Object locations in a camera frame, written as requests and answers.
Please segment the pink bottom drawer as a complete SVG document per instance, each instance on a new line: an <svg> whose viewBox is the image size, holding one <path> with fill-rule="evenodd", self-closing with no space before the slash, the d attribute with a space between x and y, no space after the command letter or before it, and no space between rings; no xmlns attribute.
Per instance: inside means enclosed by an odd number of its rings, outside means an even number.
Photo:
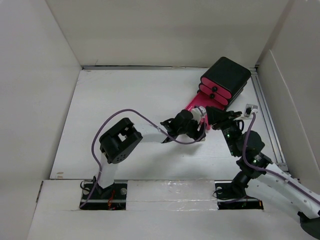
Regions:
<svg viewBox="0 0 320 240"><path fill-rule="evenodd" d="M185 107L185 109L189 112L191 112L191 110L194 107L197 106L203 106L204 108L206 108L207 106L209 107L215 107L218 108L220 110L224 110L227 106L222 105L220 103L218 103L217 101L210 99L208 95L204 94L203 92L199 91L196 96L191 100L191 102ZM208 125L208 121L207 121L207 116L205 117L205 122L201 122L202 123L206 123L206 129L209 130L210 126Z"/></svg>

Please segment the black mini drawer cabinet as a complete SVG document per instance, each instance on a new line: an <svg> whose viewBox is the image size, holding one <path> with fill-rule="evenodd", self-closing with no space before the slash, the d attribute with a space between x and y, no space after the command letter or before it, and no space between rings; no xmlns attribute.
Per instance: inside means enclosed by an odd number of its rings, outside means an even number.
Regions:
<svg viewBox="0 0 320 240"><path fill-rule="evenodd" d="M228 107L243 91L251 75L249 69L222 56L200 77L200 82L201 78L208 78L228 90L232 95Z"/></svg>

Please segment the pink top drawer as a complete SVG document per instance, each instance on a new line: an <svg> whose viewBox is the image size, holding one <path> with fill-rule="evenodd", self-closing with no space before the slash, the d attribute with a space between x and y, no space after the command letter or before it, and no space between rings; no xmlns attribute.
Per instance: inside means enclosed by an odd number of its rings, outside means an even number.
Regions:
<svg viewBox="0 0 320 240"><path fill-rule="evenodd" d="M227 100L232 98L232 94L227 89L206 77L201 78L199 89L207 95L218 94Z"/></svg>

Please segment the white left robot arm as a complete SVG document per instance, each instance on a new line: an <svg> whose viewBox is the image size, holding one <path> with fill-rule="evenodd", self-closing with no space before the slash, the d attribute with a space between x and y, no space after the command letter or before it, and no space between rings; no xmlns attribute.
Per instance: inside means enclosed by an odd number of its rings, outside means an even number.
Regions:
<svg viewBox="0 0 320 240"><path fill-rule="evenodd" d="M98 174L94 177L94 192L100 198L107 198L115 184L117 164L128 158L140 143L167 144L175 142L191 145L206 137L206 110L196 106L191 111L183 109L174 118L156 125L135 110L148 124L134 124L128 117L122 118L99 138L101 158Z"/></svg>

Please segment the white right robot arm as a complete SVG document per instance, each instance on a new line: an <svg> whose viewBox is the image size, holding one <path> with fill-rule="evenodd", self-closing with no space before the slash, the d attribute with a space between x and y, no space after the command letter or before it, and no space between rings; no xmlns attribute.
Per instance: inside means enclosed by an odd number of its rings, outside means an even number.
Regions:
<svg viewBox="0 0 320 240"><path fill-rule="evenodd" d="M244 131L242 112L225 111L213 106L205 108L207 122L220 130L240 171L231 182L217 183L213 196L223 204L233 204L244 198L254 198L274 205L297 219L300 227L315 239L320 238L320 196L281 170L262 150L265 143L252 130L257 111L247 108L251 116Z"/></svg>

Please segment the aluminium rail right side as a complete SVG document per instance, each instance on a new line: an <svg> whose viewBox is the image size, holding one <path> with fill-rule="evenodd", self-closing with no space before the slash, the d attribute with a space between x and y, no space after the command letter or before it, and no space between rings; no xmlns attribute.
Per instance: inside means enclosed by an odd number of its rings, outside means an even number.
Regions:
<svg viewBox="0 0 320 240"><path fill-rule="evenodd" d="M276 161L276 164L280 169L288 173L289 169L282 151L282 147L280 145L280 141L275 129L275 125L273 123L273 119L267 104L267 100L263 93L263 89L259 80L258 73L255 68L251 68L250 71L251 71L251 79L252 79L251 81L253 84L253 88L255 90L260 112L263 115L264 123L268 132L268 137L274 153L274 160Z"/></svg>

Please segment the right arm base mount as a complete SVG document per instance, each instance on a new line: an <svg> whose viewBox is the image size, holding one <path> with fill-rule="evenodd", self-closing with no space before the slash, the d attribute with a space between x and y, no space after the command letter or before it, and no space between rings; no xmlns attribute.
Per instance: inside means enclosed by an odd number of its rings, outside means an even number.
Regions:
<svg viewBox="0 0 320 240"><path fill-rule="evenodd" d="M263 210L263 202L257 198L236 193L231 189L229 180L214 181L215 190L212 196L216 199L218 210Z"/></svg>

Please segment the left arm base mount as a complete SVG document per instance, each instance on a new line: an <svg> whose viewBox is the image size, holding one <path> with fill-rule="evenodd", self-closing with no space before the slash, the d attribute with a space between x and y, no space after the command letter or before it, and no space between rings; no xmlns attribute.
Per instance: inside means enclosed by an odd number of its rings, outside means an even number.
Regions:
<svg viewBox="0 0 320 240"><path fill-rule="evenodd" d="M115 181L111 186L102 189L99 185L94 188L96 178L83 180L79 203L80 210L86 211L122 211L127 203L127 181Z"/></svg>

